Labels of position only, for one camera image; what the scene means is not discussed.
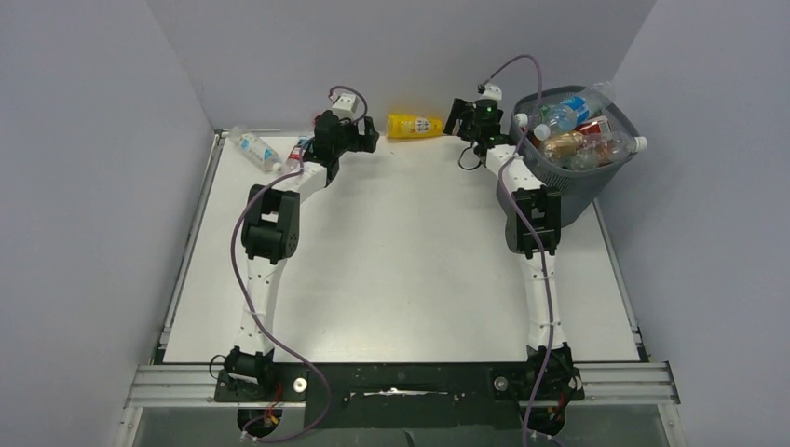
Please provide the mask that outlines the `green tinted bottle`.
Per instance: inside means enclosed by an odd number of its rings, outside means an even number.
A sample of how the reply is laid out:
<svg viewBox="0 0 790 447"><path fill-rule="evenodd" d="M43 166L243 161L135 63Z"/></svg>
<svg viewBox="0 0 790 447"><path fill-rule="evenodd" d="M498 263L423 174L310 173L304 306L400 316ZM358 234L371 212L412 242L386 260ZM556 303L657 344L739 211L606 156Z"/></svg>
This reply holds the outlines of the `green tinted bottle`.
<svg viewBox="0 0 790 447"><path fill-rule="evenodd" d="M536 111L528 114L527 112L518 112L513 116L513 122L519 130L527 132L530 129L543 124L547 124L552 107L548 105L541 105Z"/></svg>

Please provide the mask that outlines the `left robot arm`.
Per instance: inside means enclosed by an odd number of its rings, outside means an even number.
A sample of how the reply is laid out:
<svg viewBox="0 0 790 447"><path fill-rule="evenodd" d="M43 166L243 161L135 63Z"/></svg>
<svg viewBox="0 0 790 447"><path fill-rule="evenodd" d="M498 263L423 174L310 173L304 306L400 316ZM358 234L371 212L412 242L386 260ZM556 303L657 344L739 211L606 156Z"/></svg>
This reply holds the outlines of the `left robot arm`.
<svg viewBox="0 0 790 447"><path fill-rule="evenodd" d="M238 260L231 260L244 305L236 341L224 361L230 380L262 388L275 383L274 351L280 343L270 328L284 268L298 247L301 205L331 184L342 155L372 153L378 139L370 116L353 120L327 110L315 118L312 137L293 148L294 166L276 169L271 182L251 187L231 239L233 247L244 249L247 271L242 273Z"/></svg>

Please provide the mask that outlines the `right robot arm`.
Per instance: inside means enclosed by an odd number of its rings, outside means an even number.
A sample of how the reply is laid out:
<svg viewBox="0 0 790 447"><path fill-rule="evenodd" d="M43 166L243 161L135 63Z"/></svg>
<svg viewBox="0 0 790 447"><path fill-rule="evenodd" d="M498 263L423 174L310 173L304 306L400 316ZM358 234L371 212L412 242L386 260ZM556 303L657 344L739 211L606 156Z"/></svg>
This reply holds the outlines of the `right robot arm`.
<svg viewBox="0 0 790 447"><path fill-rule="evenodd" d="M525 164L519 145L501 132L503 112L493 99L453 100L444 133L470 144L479 164L497 176L497 200L506 216L505 239L517 255L529 317L524 385L545 398L562 387L579 388L579 373L563 332L557 304L555 256L561 239L559 191Z"/></svg>

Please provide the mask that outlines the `grey mesh waste bin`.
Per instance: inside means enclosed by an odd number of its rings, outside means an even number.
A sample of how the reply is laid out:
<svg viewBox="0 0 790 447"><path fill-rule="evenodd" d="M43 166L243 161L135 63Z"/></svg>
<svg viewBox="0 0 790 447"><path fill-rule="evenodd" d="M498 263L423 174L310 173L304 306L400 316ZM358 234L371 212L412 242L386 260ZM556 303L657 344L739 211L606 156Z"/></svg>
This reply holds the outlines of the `grey mesh waste bin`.
<svg viewBox="0 0 790 447"><path fill-rule="evenodd" d="M554 105L582 90L584 90L583 86L567 85L546 89L541 96L533 93L518 100L512 112L514 114L531 113L536 102L542 106ZM524 164L540 181L559 190L562 227L575 222L603 191L618 170L632 159L631 156L627 156L621 161L591 170L563 169L546 159L529 140L518 146L518 154L523 157Z"/></svg>

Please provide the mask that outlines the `amber tea bottle red label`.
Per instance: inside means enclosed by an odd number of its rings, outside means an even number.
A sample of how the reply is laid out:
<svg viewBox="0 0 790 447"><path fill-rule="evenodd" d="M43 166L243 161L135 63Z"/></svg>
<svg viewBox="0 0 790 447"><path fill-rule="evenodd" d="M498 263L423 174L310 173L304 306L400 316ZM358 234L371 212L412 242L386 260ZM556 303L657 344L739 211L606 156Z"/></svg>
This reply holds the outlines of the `amber tea bottle red label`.
<svg viewBox="0 0 790 447"><path fill-rule="evenodd" d="M587 135L607 133L611 131L609 119L605 115L594 116L573 130L562 135L549 137L538 146L538 151L555 164L567 162L584 143Z"/></svg>

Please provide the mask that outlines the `clear crushed bottle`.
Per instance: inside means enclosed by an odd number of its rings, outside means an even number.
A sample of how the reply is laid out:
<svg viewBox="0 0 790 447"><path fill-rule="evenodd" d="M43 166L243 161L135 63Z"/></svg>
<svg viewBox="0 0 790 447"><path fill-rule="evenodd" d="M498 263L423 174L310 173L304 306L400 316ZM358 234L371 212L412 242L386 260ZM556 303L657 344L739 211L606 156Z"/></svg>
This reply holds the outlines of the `clear crushed bottle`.
<svg viewBox="0 0 790 447"><path fill-rule="evenodd" d="M624 131L583 135L581 143L570 157L571 170L585 171L625 160L647 149L647 138Z"/></svg>

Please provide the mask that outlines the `yellow juice bottle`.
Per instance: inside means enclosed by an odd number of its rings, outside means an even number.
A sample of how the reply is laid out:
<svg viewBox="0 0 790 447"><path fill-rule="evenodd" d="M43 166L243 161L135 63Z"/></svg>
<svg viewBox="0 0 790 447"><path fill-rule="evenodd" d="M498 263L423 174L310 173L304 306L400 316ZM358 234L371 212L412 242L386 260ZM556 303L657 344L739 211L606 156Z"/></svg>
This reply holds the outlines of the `yellow juice bottle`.
<svg viewBox="0 0 790 447"><path fill-rule="evenodd" d="M390 114L387 137L391 140L416 140L438 137L443 134L440 118L423 115Z"/></svg>

